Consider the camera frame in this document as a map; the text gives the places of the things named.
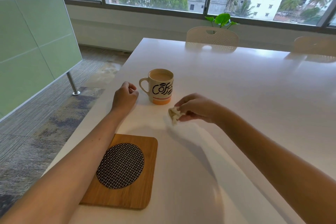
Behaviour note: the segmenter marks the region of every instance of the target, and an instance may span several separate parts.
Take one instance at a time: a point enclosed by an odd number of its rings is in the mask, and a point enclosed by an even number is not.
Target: left hand
[[[114,94],[111,112],[120,115],[121,119],[125,118],[138,99],[139,92],[136,89],[134,84],[124,82]]]

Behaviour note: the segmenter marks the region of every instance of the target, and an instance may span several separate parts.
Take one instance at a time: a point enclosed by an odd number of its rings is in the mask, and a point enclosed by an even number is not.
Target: round woven mat
[[[96,175],[99,182],[107,188],[121,189],[139,177],[144,164],[144,154],[138,146],[121,143],[106,151]]]

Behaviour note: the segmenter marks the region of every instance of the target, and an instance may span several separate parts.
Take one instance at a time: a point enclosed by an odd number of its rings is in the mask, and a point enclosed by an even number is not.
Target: wooden coaster
[[[80,204],[146,208],[157,148],[154,137],[115,134]]]

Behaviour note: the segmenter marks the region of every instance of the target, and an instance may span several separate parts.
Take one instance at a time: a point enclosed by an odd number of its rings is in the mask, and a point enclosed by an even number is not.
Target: white chair
[[[187,32],[186,42],[237,47],[239,37],[236,33],[223,28],[195,27]]]
[[[295,39],[293,52],[336,57],[336,40],[330,37],[301,36]]]

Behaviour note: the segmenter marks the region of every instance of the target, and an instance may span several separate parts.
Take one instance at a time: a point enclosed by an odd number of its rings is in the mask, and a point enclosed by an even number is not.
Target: forearm
[[[85,194],[121,117],[110,112],[39,179],[2,218],[3,223],[67,223]]]
[[[220,107],[214,122],[307,223],[336,223],[336,181]]]

